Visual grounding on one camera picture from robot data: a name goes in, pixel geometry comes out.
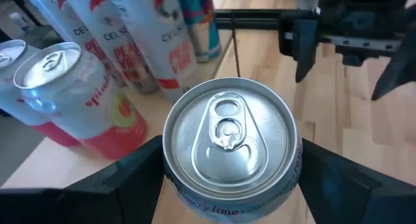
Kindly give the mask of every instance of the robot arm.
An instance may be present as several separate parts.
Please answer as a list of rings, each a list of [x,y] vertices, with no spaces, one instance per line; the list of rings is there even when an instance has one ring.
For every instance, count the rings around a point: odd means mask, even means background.
[[[412,27],[416,5],[407,0],[296,0],[298,10],[216,10],[219,29],[265,29],[279,32],[279,49],[298,62],[296,82],[315,63],[318,43],[335,45],[343,64],[362,66],[367,58],[391,61],[372,95],[377,100],[411,81],[416,54]]]

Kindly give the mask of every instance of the pull tab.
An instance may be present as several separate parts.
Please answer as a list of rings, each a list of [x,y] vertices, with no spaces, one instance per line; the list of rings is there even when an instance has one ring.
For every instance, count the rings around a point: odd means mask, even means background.
[[[60,60],[64,56],[64,51],[57,51],[47,55],[42,61],[42,68],[44,71],[51,71],[55,69],[59,64]]]
[[[0,54],[0,68],[3,68],[7,65],[9,65],[13,61],[12,57],[9,57],[4,54]]]
[[[223,150],[238,148],[246,138],[246,106],[235,92],[223,92],[209,101],[209,137]]]

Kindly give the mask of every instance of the can top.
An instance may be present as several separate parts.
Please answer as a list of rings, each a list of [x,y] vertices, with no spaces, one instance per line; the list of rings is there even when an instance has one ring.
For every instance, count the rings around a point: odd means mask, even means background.
[[[253,197],[275,185],[296,155],[296,123],[271,89],[248,79],[205,82],[173,107],[163,149],[189,189],[225,201]]]
[[[9,68],[26,50],[23,40],[10,40],[0,44],[0,70]]]
[[[79,60],[81,48],[72,42],[49,46],[26,60],[14,76],[18,88],[31,89],[45,85],[65,74]]]

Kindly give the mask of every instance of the white can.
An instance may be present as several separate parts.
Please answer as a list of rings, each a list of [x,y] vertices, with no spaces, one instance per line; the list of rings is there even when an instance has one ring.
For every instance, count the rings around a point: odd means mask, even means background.
[[[111,0],[169,100],[201,83],[178,0]]]
[[[79,145],[77,140],[32,110],[21,98],[20,90],[13,84],[16,70],[37,52],[39,49],[27,45],[22,40],[0,44],[0,108],[63,146]]]
[[[143,117],[99,60],[75,43],[30,57],[14,82],[33,109],[109,159],[129,154],[146,139]]]
[[[157,89],[140,51],[110,0],[67,0],[126,81],[140,92]]]
[[[107,73],[116,80],[117,85],[125,85],[121,74],[113,66],[102,48],[97,44],[96,39],[66,0],[29,1],[42,13],[62,39],[66,42],[77,43],[84,50],[95,54],[105,66]]]
[[[166,176],[205,218],[249,223],[275,211],[302,168],[289,107],[248,79],[207,81],[187,92],[163,129]]]

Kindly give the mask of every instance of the wooden table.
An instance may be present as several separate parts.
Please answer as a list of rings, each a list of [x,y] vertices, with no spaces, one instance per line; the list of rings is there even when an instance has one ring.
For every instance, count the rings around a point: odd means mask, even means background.
[[[217,8],[293,8],[293,0],[215,0]],[[416,88],[408,84],[371,102],[374,85],[388,59],[368,60],[362,68],[342,65],[332,45],[320,45],[315,67],[296,84],[296,62],[278,49],[275,31],[237,31],[240,70],[244,78],[266,84],[292,109],[302,136],[372,169],[416,184]],[[216,77],[235,77],[231,44]],[[128,93],[145,116],[149,138],[161,134],[171,109],[162,93]],[[64,187],[110,162],[86,149],[70,151],[45,139],[4,187]],[[313,223],[296,188],[279,210],[256,223]],[[164,183],[153,223],[212,223],[201,219]]]

